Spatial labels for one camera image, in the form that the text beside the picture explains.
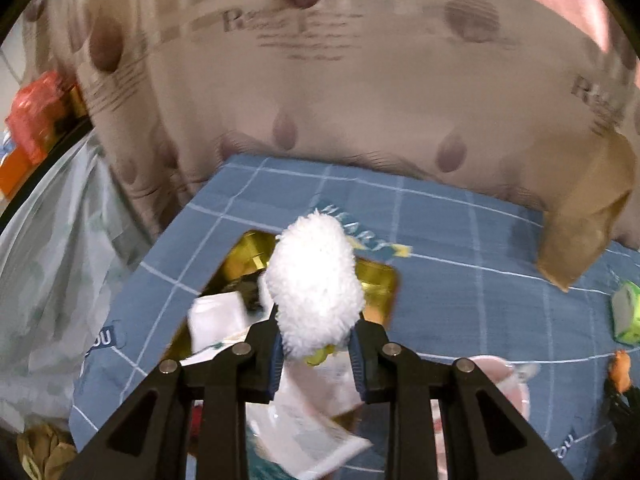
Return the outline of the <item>orange rubber toy animal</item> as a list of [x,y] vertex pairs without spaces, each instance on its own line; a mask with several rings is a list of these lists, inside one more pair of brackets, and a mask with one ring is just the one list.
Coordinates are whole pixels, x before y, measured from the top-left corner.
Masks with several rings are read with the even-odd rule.
[[632,386],[631,359],[625,350],[617,350],[608,367],[608,379],[618,393],[627,392]]

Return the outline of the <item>white fluffy sock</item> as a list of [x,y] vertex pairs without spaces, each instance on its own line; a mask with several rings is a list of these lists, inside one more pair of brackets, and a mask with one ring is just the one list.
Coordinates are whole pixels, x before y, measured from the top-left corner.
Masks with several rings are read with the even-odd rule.
[[341,223],[318,210],[280,233],[265,284],[290,360],[344,346],[366,305],[352,244]]

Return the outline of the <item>white spoon in mug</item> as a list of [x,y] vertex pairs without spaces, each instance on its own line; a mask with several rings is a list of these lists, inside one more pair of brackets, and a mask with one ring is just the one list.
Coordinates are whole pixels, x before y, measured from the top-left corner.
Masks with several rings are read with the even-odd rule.
[[525,363],[514,367],[512,374],[509,376],[510,382],[515,385],[526,384],[534,378],[540,370],[537,363]]

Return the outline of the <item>teal white printed cloth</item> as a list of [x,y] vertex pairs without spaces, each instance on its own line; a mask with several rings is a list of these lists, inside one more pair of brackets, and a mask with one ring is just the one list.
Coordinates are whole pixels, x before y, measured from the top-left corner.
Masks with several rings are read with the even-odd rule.
[[337,422],[361,405],[346,351],[316,366],[286,362],[273,401],[245,405],[248,476],[321,479],[341,468],[372,446]]

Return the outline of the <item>green tissue pack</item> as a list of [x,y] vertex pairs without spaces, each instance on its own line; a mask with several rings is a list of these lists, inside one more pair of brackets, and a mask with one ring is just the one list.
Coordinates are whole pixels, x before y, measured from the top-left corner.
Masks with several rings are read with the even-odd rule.
[[638,346],[639,286],[631,281],[622,281],[611,298],[614,339],[627,346]]

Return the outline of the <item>pale green plastic sheet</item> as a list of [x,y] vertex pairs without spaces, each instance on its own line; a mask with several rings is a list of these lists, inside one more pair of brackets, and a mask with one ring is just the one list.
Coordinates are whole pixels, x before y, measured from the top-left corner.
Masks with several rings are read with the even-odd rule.
[[81,363],[152,245],[89,133],[1,233],[1,425],[65,425]]

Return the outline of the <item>brown kraft paper bag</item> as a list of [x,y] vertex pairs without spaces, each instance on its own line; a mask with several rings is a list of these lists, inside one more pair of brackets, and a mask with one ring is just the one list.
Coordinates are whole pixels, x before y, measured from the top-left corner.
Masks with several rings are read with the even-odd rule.
[[613,238],[630,199],[637,157],[626,136],[608,129],[588,141],[587,154],[570,166],[570,180],[544,214],[537,269],[568,292]]

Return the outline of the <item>orange plastic bag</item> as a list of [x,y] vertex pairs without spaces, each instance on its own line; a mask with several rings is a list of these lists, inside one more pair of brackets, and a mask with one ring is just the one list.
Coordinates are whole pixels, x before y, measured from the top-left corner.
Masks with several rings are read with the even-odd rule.
[[6,125],[15,144],[37,166],[86,116],[77,81],[49,70],[17,92]]

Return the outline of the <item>beige leaf print curtain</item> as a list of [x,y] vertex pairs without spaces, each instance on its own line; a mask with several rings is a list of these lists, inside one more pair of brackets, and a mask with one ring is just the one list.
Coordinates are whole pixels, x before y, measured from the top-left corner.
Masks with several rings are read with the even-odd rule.
[[158,234],[241,154],[328,160],[544,210],[639,61],[602,0],[32,0],[25,77],[78,84]]

